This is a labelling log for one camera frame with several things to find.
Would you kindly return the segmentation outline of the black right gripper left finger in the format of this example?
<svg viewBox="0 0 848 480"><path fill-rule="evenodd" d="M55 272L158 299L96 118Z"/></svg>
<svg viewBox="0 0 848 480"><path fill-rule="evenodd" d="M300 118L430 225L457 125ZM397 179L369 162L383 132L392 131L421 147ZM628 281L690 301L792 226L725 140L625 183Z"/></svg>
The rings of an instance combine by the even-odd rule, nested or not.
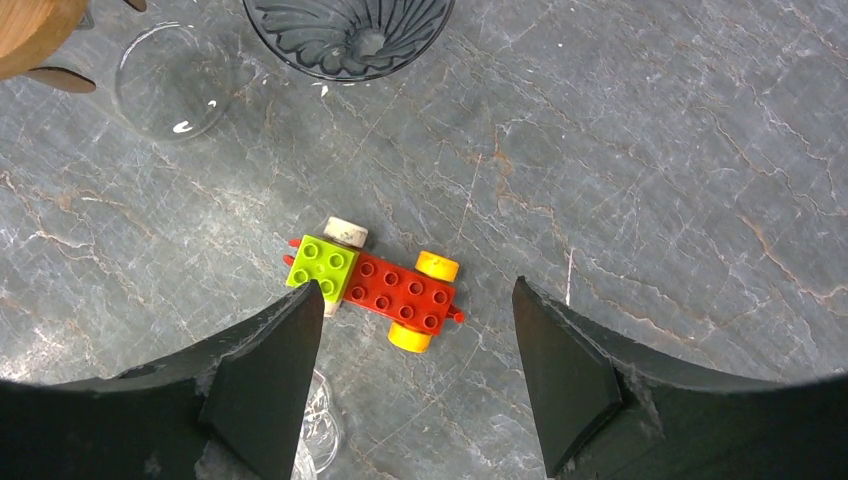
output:
<svg viewBox="0 0 848 480"><path fill-rule="evenodd" d="M1 384L5 479L287 479L323 326L316 282L112 378Z"/></svg>

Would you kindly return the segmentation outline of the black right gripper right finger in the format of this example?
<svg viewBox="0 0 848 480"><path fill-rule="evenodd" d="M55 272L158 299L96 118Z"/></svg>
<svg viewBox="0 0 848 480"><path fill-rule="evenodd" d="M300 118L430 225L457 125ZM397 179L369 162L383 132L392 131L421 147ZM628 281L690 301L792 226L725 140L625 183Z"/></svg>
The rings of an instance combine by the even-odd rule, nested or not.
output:
<svg viewBox="0 0 848 480"><path fill-rule="evenodd" d="M610 330L519 277L514 324L551 479L843 479L847 377L734 375Z"/></svg>

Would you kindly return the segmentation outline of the clear glass coffee dripper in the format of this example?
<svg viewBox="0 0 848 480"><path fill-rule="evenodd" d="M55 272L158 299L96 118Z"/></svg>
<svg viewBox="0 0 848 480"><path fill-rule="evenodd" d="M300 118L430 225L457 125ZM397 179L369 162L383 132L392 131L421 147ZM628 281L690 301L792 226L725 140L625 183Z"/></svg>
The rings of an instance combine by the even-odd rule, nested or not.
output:
<svg viewBox="0 0 848 480"><path fill-rule="evenodd" d="M342 437L329 382L321 372L314 370L291 479L317 479L335 460Z"/></svg>

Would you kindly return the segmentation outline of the grey ribbed coffee dripper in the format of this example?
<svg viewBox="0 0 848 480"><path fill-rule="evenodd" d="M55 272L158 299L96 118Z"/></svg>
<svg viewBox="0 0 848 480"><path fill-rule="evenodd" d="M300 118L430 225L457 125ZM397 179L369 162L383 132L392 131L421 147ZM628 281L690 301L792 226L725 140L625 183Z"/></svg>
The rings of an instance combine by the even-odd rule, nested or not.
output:
<svg viewBox="0 0 848 480"><path fill-rule="evenodd" d="M391 75L436 41L455 3L446 0L245 1L266 47L314 78L364 82Z"/></svg>

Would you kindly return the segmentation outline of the wooden ring dripper stand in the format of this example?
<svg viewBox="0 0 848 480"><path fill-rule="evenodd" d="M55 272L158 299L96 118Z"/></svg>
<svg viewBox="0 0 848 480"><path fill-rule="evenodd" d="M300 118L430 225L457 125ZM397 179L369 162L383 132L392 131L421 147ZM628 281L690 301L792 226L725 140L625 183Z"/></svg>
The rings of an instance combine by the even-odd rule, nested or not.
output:
<svg viewBox="0 0 848 480"><path fill-rule="evenodd" d="M43 0L1 3L1 79L17 76L68 93L91 93L96 84L67 68L45 66L77 28L86 1Z"/></svg>

